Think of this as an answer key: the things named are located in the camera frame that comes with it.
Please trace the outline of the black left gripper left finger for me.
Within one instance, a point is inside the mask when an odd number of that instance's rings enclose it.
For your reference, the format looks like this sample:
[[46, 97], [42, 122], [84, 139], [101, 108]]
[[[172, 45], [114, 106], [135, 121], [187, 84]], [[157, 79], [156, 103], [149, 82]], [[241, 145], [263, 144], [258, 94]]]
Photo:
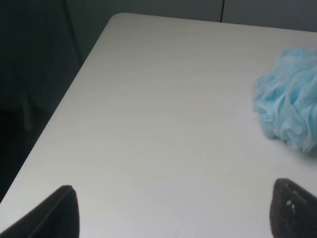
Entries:
[[78, 238], [79, 235], [78, 199], [70, 185], [58, 188], [0, 234], [2, 238]]

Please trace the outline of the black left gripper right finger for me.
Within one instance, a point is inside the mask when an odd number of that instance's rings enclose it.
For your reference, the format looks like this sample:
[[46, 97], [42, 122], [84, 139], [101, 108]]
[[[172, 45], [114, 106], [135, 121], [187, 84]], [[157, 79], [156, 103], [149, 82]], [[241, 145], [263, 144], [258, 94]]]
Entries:
[[274, 238], [315, 238], [317, 197], [288, 178], [278, 178], [273, 185], [269, 221]]

